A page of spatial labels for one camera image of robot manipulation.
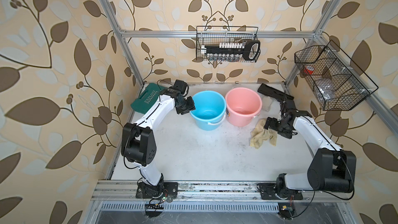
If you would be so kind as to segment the blue plastic bucket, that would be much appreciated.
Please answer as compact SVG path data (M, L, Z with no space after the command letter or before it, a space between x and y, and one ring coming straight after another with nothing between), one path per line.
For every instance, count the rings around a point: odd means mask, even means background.
M227 103L223 95L215 91L201 91L192 97L195 110L190 114L196 125L204 131L217 129L226 119Z

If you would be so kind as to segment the beige cleaning cloth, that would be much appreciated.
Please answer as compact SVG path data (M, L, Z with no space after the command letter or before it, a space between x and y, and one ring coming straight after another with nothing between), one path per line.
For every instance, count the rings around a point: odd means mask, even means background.
M265 129L266 119L260 119L256 127L251 131L250 146L259 149L263 142L269 141L273 146L277 143L277 132L272 129Z

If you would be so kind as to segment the pink plastic bucket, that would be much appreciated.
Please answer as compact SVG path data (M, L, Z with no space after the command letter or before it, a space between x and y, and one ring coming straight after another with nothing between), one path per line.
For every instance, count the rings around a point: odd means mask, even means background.
M227 121L236 127L249 125L262 109L262 99L258 93L244 87L228 91L225 100Z

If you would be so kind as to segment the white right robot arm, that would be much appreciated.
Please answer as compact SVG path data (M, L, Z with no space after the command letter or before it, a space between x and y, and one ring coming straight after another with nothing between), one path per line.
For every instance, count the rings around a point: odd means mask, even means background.
M276 179L277 194L289 191L323 191L354 193L356 156L344 151L318 127L311 114L295 108L294 100L278 100L281 119L268 117L264 128L290 139L301 135L313 159L304 173L280 174Z

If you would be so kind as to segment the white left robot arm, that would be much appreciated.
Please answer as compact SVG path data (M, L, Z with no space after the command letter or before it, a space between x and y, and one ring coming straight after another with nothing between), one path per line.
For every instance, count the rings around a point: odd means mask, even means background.
M134 164L141 176L142 193L149 198L159 198L166 193L163 174L153 161L157 152L154 130L166 115L176 110L184 115L195 110L193 98L188 96L189 86L182 80L176 80L168 88L162 89L153 106L134 123L126 123L122 130L121 155L123 161Z

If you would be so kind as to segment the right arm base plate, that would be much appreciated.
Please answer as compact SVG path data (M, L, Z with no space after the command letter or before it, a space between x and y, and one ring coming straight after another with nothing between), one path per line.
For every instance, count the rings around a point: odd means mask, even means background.
M280 188L276 183L258 183L257 190L262 200L303 200L300 191L285 186Z

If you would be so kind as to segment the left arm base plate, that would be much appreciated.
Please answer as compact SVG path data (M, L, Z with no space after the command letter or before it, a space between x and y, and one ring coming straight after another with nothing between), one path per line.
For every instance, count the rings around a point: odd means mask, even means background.
M157 186L149 185L143 181L137 184L137 199L158 199L166 197L166 199L175 199L178 194L177 182L160 181Z

